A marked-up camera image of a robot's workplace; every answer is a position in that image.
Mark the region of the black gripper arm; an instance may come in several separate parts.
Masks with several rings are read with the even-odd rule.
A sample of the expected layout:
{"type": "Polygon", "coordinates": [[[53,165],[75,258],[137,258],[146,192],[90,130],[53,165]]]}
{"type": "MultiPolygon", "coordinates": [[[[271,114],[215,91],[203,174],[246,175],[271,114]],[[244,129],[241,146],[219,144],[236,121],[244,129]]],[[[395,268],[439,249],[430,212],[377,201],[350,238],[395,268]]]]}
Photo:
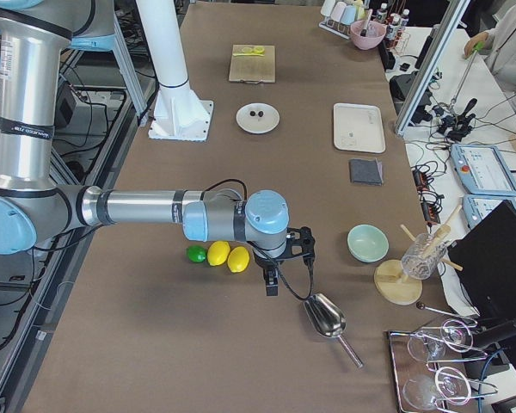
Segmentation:
{"type": "Polygon", "coordinates": [[[254,247],[255,263],[263,269],[263,279],[265,282],[266,295],[277,296],[279,293],[278,270],[274,268],[282,263],[301,258],[304,265],[313,271],[315,254],[315,238],[311,228],[303,226],[301,228],[289,227],[285,233],[285,242],[282,244],[284,249],[278,256],[273,256],[272,251],[267,251],[254,247]]]}

